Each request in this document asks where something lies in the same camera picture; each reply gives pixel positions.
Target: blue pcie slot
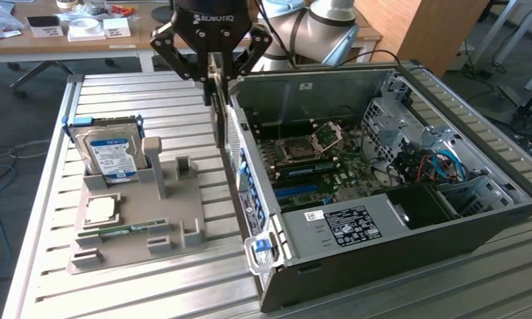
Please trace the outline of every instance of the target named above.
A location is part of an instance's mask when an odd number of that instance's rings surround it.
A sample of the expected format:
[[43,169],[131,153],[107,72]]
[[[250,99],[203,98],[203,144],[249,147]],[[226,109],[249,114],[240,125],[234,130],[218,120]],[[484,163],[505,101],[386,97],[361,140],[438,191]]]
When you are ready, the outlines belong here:
[[312,191],[317,190],[317,186],[314,184],[306,184],[290,188],[284,188],[284,189],[276,189],[273,191],[273,194],[276,195],[276,198],[284,198],[289,196],[294,196],[301,193],[310,193]]

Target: power supply label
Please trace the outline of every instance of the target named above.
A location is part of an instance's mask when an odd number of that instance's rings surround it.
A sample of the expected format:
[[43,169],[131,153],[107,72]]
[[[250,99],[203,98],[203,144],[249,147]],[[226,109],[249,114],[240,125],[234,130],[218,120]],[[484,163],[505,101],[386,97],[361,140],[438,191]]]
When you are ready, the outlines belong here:
[[382,236],[364,206],[325,213],[325,221],[341,247]]

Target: motherboard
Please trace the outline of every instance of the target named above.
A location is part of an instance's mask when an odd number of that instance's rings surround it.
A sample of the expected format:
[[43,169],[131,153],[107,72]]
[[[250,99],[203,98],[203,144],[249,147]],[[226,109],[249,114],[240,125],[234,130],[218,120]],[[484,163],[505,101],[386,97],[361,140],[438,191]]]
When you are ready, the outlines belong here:
[[282,212],[365,197],[382,187],[352,128],[310,123],[313,133],[260,140],[258,151]]

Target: hard drive label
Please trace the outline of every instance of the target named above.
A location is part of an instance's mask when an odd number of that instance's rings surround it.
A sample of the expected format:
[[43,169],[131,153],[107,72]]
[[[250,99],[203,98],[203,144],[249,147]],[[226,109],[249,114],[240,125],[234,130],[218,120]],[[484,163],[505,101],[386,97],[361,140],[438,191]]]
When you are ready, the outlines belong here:
[[325,221],[341,247],[382,236],[364,206],[325,213]]
[[90,142],[90,149],[103,176],[123,178],[135,174],[133,156],[125,152],[127,147],[129,144],[125,138]]

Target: barcode sticker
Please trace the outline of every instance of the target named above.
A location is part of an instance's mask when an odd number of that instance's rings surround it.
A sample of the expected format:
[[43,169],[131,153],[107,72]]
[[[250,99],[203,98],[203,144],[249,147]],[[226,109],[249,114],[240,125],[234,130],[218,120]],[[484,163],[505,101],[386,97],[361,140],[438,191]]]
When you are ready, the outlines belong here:
[[304,215],[308,221],[316,221],[317,219],[324,218],[322,211],[308,211],[306,213],[304,213]]
[[109,45],[110,49],[134,49],[135,45]]

